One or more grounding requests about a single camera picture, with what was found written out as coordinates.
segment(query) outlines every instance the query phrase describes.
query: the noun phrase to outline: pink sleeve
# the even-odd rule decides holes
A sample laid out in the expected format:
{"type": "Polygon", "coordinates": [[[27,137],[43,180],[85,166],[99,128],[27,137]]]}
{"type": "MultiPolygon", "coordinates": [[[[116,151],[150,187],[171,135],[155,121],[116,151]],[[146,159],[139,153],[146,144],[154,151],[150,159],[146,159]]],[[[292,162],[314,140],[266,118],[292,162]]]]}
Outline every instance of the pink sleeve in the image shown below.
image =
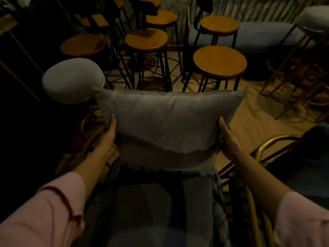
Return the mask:
{"type": "Polygon", "coordinates": [[[80,175],[51,181],[0,224],[0,246],[70,246],[84,229],[84,198],[80,175]]]}
{"type": "Polygon", "coordinates": [[[281,247],[328,247],[329,211],[290,192],[279,206],[274,235],[281,247]]]}

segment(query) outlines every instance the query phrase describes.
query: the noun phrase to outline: gold metal frame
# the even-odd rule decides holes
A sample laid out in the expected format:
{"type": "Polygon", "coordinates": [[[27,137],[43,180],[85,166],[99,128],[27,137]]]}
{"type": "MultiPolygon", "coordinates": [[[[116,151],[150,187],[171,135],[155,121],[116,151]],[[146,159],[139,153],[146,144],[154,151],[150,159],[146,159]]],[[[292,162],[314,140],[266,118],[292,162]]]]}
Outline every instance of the gold metal frame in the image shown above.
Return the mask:
{"type": "MultiPolygon", "coordinates": [[[[272,138],[269,138],[265,142],[263,142],[256,150],[255,153],[255,160],[260,163],[261,157],[266,149],[274,145],[278,141],[282,140],[299,140],[301,136],[299,135],[292,135],[292,134],[285,134],[285,135],[278,135],[274,136],[272,138]]],[[[258,226],[258,217],[256,214],[256,208],[255,208],[255,201],[253,199],[253,195],[251,194],[250,190],[248,187],[245,185],[245,190],[246,190],[246,198],[247,198],[247,204],[248,204],[248,210],[249,210],[249,215],[250,215],[250,223],[251,223],[251,229],[252,229],[252,234],[253,238],[255,241],[255,246],[256,247],[263,247],[262,241],[261,241],[261,232],[259,230],[258,226]]],[[[262,216],[264,219],[265,223],[265,231],[267,235],[267,239],[269,241],[269,246],[274,247],[274,234],[273,234],[273,229],[272,229],[272,224],[269,221],[269,218],[266,216],[266,214],[262,211],[262,216]]]]}

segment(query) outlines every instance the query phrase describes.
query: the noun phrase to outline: round wooden seat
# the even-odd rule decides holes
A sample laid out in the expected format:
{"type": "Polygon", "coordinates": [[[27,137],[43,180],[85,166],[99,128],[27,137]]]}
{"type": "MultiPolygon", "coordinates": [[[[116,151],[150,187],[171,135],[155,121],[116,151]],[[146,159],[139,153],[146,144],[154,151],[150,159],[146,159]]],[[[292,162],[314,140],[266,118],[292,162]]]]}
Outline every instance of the round wooden seat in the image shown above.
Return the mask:
{"type": "Polygon", "coordinates": [[[73,57],[89,57],[101,52],[107,45],[102,34],[77,34],[62,43],[60,50],[73,57]]]}
{"type": "Polygon", "coordinates": [[[200,21],[200,28],[214,36],[229,36],[239,29],[239,22],[225,16],[207,16],[200,21]]]}
{"type": "Polygon", "coordinates": [[[125,37],[126,44],[142,52],[155,52],[168,42],[166,32],[157,28],[144,28],[129,32],[125,37]]]}
{"type": "Polygon", "coordinates": [[[193,60],[205,75],[214,79],[233,79],[247,67],[247,59],[243,54],[225,46],[200,48],[194,53],[193,60]]]}
{"type": "Polygon", "coordinates": [[[159,10],[158,15],[147,15],[146,22],[152,27],[166,28],[171,27],[177,21],[177,15],[174,12],[159,10]]]}
{"type": "Polygon", "coordinates": [[[141,0],[141,1],[153,3],[154,6],[156,7],[156,9],[159,9],[160,6],[161,6],[161,1],[160,0],[141,0]]]}
{"type": "Polygon", "coordinates": [[[123,2],[123,0],[114,0],[114,2],[118,6],[118,8],[120,10],[124,8],[124,2],[123,2]]]}
{"type": "MultiPolygon", "coordinates": [[[[104,18],[104,16],[102,16],[102,14],[93,14],[92,19],[94,19],[97,26],[100,27],[100,28],[109,26],[108,22],[105,20],[105,18],[104,18]]],[[[80,20],[82,25],[84,25],[86,27],[90,27],[90,22],[89,22],[87,17],[80,18],[79,20],[80,20]]],[[[118,18],[115,20],[115,23],[116,24],[119,23],[118,18]]]]}

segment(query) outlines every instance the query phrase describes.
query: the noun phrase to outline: cushion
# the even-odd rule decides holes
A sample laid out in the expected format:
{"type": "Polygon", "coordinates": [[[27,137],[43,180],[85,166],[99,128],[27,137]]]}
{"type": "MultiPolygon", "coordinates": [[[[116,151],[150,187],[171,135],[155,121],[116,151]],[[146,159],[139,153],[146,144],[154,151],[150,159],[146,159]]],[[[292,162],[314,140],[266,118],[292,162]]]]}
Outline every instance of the cushion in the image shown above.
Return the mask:
{"type": "Polygon", "coordinates": [[[55,101],[76,104],[94,97],[92,87],[102,87],[105,76],[89,59],[73,58],[57,63],[42,78],[46,93],[55,101]]]}
{"type": "Polygon", "coordinates": [[[296,24],[312,30],[329,30],[329,6],[306,7],[298,16],[296,24]]]}
{"type": "Polygon", "coordinates": [[[232,120],[245,93],[158,93],[94,88],[106,124],[117,116],[122,159],[150,168],[186,169],[214,164],[217,120],[232,120]]]}
{"type": "MultiPolygon", "coordinates": [[[[263,52],[268,46],[277,45],[283,37],[292,28],[293,24],[285,22],[241,22],[237,32],[235,49],[244,53],[263,52]]],[[[284,41],[283,45],[292,46],[297,44],[303,36],[303,32],[299,28],[295,28],[289,37],[284,41]]],[[[197,31],[190,26],[188,36],[188,44],[192,46],[195,41],[197,31]]],[[[210,45],[212,36],[209,34],[201,34],[197,42],[197,47],[210,45]]],[[[218,37],[217,45],[231,47],[233,36],[218,37]]]]}

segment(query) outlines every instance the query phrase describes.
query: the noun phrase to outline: blue seat cushion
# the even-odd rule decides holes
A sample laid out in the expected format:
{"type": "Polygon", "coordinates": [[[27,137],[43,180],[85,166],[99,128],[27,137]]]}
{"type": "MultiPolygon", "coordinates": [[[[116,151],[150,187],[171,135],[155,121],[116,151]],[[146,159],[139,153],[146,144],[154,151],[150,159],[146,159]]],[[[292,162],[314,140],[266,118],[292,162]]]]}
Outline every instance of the blue seat cushion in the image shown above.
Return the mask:
{"type": "MultiPolygon", "coordinates": [[[[244,53],[263,52],[268,46],[277,45],[283,37],[292,28],[293,24],[285,22],[241,22],[237,32],[235,49],[244,53]]],[[[292,46],[298,43],[303,36],[302,30],[295,28],[294,31],[285,40],[283,45],[292,46]]],[[[190,26],[188,44],[192,46],[197,35],[193,25],[190,26]]],[[[201,34],[197,42],[197,47],[210,45],[212,36],[201,34]]],[[[218,37],[217,45],[231,47],[233,35],[227,37],[218,37]]]]}

